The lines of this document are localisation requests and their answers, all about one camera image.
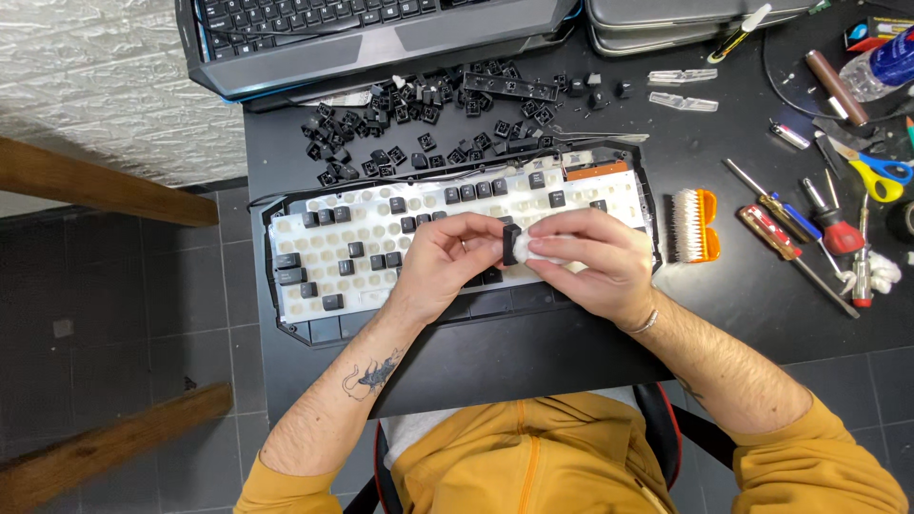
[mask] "black chair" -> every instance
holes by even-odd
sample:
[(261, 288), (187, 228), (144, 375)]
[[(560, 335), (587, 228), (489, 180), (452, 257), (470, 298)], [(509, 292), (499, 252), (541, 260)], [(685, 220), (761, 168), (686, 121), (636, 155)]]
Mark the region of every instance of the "black chair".
[[(717, 425), (670, 403), (660, 382), (636, 385), (633, 389), (635, 400), (647, 422), (647, 444), (657, 457), (667, 490), (679, 475), (683, 435), (721, 464), (733, 469), (733, 451), (737, 446)], [(388, 449), (387, 437), (378, 422), (375, 430), (375, 475), (345, 508), (345, 514), (371, 514), (378, 502), (387, 514), (403, 514), (393, 477), (384, 466)]]

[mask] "clear plastic piece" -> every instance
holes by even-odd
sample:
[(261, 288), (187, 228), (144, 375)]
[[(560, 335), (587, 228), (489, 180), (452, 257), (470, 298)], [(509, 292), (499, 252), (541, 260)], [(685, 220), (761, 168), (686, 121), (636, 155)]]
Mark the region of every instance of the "clear plastic piece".
[(651, 93), (651, 97), (648, 100), (678, 109), (679, 111), (715, 112), (717, 110), (717, 102), (714, 102), (713, 100), (683, 98), (678, 94), (670, 94), (667, 92), (654, 91)]
[(717, 78), (717, 69), (711, 70), (666, 70), (651, 71), (647, 79), (651, 82), (666, 82), (670, 84), (685, 84)]

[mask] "black desk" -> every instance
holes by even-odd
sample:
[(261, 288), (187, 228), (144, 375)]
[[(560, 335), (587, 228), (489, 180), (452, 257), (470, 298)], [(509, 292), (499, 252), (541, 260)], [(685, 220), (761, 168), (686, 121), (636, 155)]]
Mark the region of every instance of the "black desk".
[[(769, 58), (775, 78), (780, 82), (794, 73), (796, 77), (781, 87), (797, 102), (813, 107), (813, 98), (823, 97), (822, 88), (807, 93), (818, 84), (802, 55), (809, 48), (819, 48), (833, 63), (843, 63), (843, 28), (865, 14), (886, 13), (884, 9), (844, 2), (773, 29)], [(877, 294), (874, 307), (853, 320), (799, 270), (781, 262), (734, 215), (756, 198), (721, 164), (723, 158), (732, 158), (763, 187), (781, 192), (795, 206), (809, 206), (798, 184), (801, 178), (812, 177), (821, 190), (826, 188), (824, 161), (814, 146), (800, 151), (768, 133), (769, 118), (787, 123), (809, 138), (813, 129), (806, 118), (781, 104), (769, 89), (760, 65), (760, 35), (754, 35), (717, 65), (719, 77), (715, 80), (680, 88), (646, 86), (650, 70), (705, 67), (704, 58), (713, 47), (706, 43), (627, 59), (604, 59), (590, 50), (584, 30), (579, 28), (563, 46), (525, 55), (516, 63), (526, 78), (551, 80), (562, 72), (580, 76), (585, 71), (597, 71), (608, 88), (620, 79), (635, 81), (633, 98), (612, 99), (606, 109), (588, 119), (584, 119), (585, 99), (562, 95), (565, 105), (558, 110), (555, 124), (565, 131), (651, 135), (643, 144), (644, 166), (655, 196), (663, 199), (657, 208), (667, 255), (671, 245), (665, 220), (670, 195), (685, 187), (717, 193), (718, 217), (712, 226), (720, 235), (720, 259), (703, 264), (667, 264), (654, 276), (656, 285), (676, 301), (781, 364), (911, 345), (914, 281), (902, 280), (889, 296)], [(678, 112), (649, 103), (648, 91), (717, 100), (720, 108), (714, 113)], [(574, 112), (581, 106), (584, 109)], [(302, 118), (299, 109), (245, 114), (252, 198), (318, 185), (315, 178), (324, 164), (303, 154)], [(452, 104), (446, 105), (437, 126), (420, 122), (395, 125), (379, 139), (356, 139), (346, 148), (357, 167), (377, 148), (399, 145), (407, 154), (419, 151), (416, 138), (431, 132), (438, 141), (438, 148), (431, 153), (447, 155), (460, 139), (481, 131), (491, 135), (498, 119), (509, 123), (520, 120), (519, 103), (496, 102), (492, 112), (477, 119), (468, 119)], [(889, 128), (897, 134), (898, 157), (910, 159), (910, 144), (907, 140), (902, 144), (898, 138), (904, 134), (903, 119)], [(839, 187), (845, 214), (856, 223), (862, 187), (855, 187), (858, 179), (850, 173), (854, 172), (850, 170), (846, 184)], [(904, 247), (887, 234), (882, 205), (871, 201), (870, 208), (869, 236), (874, 249), (895, 262), (906, 262), (906, 252), (914, 248)], [(263, 271), (263, 227), (256, 209), (251, 222), (267, 401), (270, 420), (276, 423), (343, 347), (311, 349), (275, 328)], [(803, 250), (810, 267), (838, 289), (840, 283), (833, 278), (821, 251), (813, 245), (805, 245)], [(848, 258), (839, 262), (849, 269)], [(903, 265), (904, 273), (909, 270)], [(431, 343), (427, 343), (428, 335), (421, 337), (384, 390), (373, 414), (424, 412), (670, 378), (663, 365), (643, 348), (582, 310), (557, 311), (533, 319), (522, 333), (505, 333), (492, 324), (458, 324), (439, 329)], [(605, 337), (594, 337), (594, 333), (605, 333)]]

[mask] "plastic bottle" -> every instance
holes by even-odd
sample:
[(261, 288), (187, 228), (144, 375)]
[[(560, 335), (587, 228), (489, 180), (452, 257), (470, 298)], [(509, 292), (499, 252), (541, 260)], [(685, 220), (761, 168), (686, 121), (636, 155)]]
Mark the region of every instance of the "plastic bottle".
[(858, 102), (871, 102), (914, 80), (914, 26), (864, 52), (838, 74)]

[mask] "wooden bar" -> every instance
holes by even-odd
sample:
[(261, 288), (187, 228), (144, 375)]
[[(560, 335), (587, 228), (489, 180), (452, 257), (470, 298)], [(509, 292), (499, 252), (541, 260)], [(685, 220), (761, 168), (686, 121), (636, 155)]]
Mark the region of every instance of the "wooden bar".
[(0, 190), (191, 227), (219, 223), (212, 200), (5, 137)]
[(83, 480), (228, 412), (231, 406), (231, 385), (212, 384), (2, 464), (0, 512), (29, 512)]

